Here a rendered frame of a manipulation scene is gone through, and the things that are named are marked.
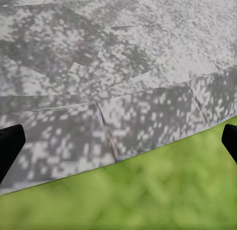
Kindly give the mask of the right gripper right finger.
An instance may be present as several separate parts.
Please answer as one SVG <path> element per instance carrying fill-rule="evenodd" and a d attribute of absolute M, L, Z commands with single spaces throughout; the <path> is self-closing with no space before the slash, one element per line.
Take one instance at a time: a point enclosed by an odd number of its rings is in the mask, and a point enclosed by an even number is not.
<path fill-rule="evenodd" d="M 231 124 L 225 125 L 222 142 L 237 163 L 237 126 Z"/>

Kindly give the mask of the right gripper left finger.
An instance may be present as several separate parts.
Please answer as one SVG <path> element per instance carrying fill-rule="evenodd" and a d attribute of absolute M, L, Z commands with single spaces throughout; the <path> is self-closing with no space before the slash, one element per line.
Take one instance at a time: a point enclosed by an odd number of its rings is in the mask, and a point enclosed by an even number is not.
<path fill-rule="evenodd" d="M 26 142 L 21 124 L 0 130 L 0 183 Z"/>

